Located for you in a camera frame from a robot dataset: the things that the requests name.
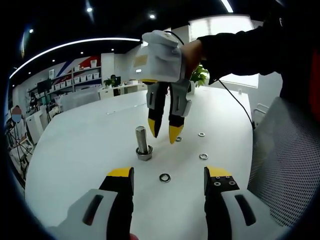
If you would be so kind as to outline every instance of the window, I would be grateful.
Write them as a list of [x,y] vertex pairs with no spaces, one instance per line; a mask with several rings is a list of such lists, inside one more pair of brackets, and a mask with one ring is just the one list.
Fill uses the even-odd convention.
[[[206,17],[190,21],[190,41],[206,35],[216,35],[219,33],[235,34],[240,31],[250,31],[254,29],[250,17],[240,15],[223,15]],[[258,88],[259,75],[237,76],[229,74],[221,78],[222,81],[232,84],[240,84],[248,87]]]

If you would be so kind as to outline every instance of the hand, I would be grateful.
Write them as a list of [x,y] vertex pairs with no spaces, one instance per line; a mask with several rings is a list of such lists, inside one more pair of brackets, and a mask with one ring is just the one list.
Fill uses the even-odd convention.
[[185,77],[190,79],[192,73],[200,64],[200,61],[203,60],[201,41],[195,40],[189,42],[181,47],[181,51],[186,58]]
[[136,235],[130,233],[130,240],[139,240]]

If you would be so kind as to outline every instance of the shelf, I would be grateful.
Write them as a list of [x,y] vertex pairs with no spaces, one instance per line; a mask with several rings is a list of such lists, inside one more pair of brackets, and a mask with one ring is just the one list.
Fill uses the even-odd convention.
[[96,81],[96,80],[101,80],[101,77],[95,78],[95,79],[92,79],[92,80],[77,82],[77,83],[75,83],[74,85],[76,86],[76,85],[78,85],[78,84],[85,84],[85,83],[89,83],[89,82],[91,82],[91,81]]
[[101,66],[90,67],[90,68],[86,68],[86,69],[81,69],[79,71],[74,71],[73,73],[76,74],[76,73],[85,72],[85,71],[94,70],[94,69],[100,69],[100,68],[101,68]]
[[58,91],[60,91],[60,90],[67,89],[67,88],[72,88],[72,85],[71,85],[71,86],[65,86],[65,87],[59,88],[59,89],[57,89],[57,90],[54,90],[54,91],[49,92],[48,94],[54,94],[55,92],[58,92]]
[[51,80],[51,81],[54,81],[54,80],[57,80],[57,79],[63,78],[63,77],[65,77],[65,76],[71,75],[71,74],[72,74],[71,72],[70,72],[70,73],[66,73],[66,74],[63,74],[63,75],[60,75],[60,76],[56,76],[55,78],[50,79],[50,80]]

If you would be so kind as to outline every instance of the green plant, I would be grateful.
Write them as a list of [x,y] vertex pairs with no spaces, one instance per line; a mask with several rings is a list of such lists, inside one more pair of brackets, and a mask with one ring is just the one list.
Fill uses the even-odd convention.
[[104,85],[107,87],[107,86],[110,86],[110,85],[114,85],[115,84],[115,81],[111,78],[108,78],[107,80],[104,80],[103,81]]
[[197,87],[203,86],[206,83],[207,76],[209,72],[199,65],[196,70],[192,73],[190,81],[193,81]]

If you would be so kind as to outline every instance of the person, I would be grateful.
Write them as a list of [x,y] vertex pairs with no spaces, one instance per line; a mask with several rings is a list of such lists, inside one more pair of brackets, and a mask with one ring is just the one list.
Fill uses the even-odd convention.
[[318,9],[310,0],[276,0],[263,26],[247,32],[199,37],[182,46],[186,76],[202,63],[212,84],[228,74],[282,76],[280,97],[299,105],[320,122],[320,37]]
[[38,99],[36,98],[36,95],[34,92],[31,92],[30,93],[30,97],[31,97],[31,100],[30,100],[30,107],[32,108],[35,108],[38,106]]

